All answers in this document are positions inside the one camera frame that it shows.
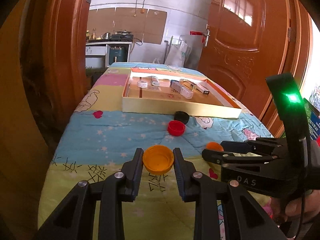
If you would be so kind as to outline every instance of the green led light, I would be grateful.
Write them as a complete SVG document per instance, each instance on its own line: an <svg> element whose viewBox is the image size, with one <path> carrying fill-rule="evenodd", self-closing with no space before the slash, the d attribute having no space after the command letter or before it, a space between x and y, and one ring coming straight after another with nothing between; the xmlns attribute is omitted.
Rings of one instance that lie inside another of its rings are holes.
<svg viewBox="0 0 320 240"><path fill-rule="evenodd" d="M286 94L291 103L300 103L299 96L297 94Z"/></svg>

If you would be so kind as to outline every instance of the red bottle cap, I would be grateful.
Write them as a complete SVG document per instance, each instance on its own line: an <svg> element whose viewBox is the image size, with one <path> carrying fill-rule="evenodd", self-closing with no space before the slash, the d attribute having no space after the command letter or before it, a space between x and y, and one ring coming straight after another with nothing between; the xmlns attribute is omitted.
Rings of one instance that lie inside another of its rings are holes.
<svg viewBox="0 0 320 240"><path fill-rule="evenodd" d="M180 136L186 130L186 126L183 122L174 120L168 123L168 132L173 136Z"/></svg>

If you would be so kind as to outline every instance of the stainless steel pot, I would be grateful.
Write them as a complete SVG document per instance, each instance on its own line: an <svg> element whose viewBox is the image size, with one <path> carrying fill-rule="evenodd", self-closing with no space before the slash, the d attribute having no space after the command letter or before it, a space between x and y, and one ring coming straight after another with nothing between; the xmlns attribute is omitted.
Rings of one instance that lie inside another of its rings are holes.
<svg viewBox="0 0 320 240"><path fill-rule="evenodd" d="M111 38L111 33L104 33L101 35L101 38L105 40L109 40Z"/></svg>

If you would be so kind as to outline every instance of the white cabinet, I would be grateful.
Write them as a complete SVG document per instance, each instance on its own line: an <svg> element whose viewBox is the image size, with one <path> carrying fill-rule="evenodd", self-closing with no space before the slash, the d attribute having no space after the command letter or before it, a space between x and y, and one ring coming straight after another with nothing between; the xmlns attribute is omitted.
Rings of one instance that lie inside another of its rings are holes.
<svg viewBox="0 0 320 240"><path fill-rule="evenodd" d="M87 46L85 47L86 56L105 56L106 46Z"/></svg>

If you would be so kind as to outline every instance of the cardboard sheet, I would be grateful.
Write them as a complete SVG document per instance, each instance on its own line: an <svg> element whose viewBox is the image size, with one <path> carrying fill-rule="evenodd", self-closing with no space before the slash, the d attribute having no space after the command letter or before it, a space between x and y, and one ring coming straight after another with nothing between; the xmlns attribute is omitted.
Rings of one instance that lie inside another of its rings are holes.
<svg viewBox="0 0 320 240"><path fill-rule="evenodd" d="M95 28L96 37L106 32L126 30L143 42L161 44L167 12L151 9L144 11L141 13L141 8L136 10L126 7L90 10L87 30L92 34Z"/></svg>
<svg viewBox="0 0 320 240"><path fill-rule="evenodd" d="M134 16L135 10L135 8L116 8L115 31L132 32L134 38L142 41L147 13L140 13L140 8L137 8L136 16Z"/></svg>
<svg viewBox="0 0 320 240"><path fill-rule="evenodd" d="M87 30L92 34L96 29L96 37L102 34L114 31L115 8L103 8L98 10L89 10Z"/></svg>
<svg viewBox="0 0 320 240"><path fill-rule="evenodd" d="M147 14L143 42L161 44L166 20L167 12L150 9Z"/></svg>

